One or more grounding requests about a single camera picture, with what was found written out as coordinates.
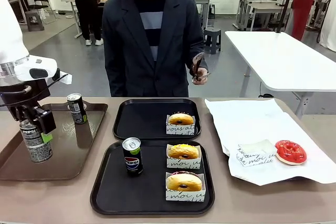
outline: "red glazed donut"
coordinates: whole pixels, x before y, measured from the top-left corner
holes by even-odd
[[[291,141],[281,140],[275,144],[277,150],[277,158],[289,165],[301,165],[307,160],[304,149]]]

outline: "green label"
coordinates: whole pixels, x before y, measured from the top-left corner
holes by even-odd
[[[48,135],[41,133],[41,137],[44,143],[48,143],[53,139],[53,135],[49,133]]]
[[[136,150],[130,151],[130,153],[131,153],[132,155],[136,155],[136,154],[139,153],[139,152],[140,152],[140,147],[137,148]]]

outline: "person's hand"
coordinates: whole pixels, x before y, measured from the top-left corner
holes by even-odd
[[[208,76],[205,76],[208,74],[208,70],[205,68],[199,68],[197,72],[198,80],[193,80],[194,85],[204,85],[208,81]]]

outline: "dark blazer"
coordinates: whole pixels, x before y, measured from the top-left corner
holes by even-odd
[[[194,0],[166,0],[157,62],[134,0],[108,0],[102,30],[112,97],[188,96],[185,65],[203,51]]]

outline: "soda can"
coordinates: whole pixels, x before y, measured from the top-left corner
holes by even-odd
[[[20,130],[31,161],[39,163],[51,158],[53,154],[51,144],[43,141],[41,133],[35,125],[24,120],[20,122]]]
[[[122,142],[127,173],[138,176],[142,173],[141,142],[136,137],[130,137]]]
[[[67,96],[67,101],[74,122],[76,124],[85,123],[88,120],[88,116],[84,109],[82,95],[79,93],[70,94]]]

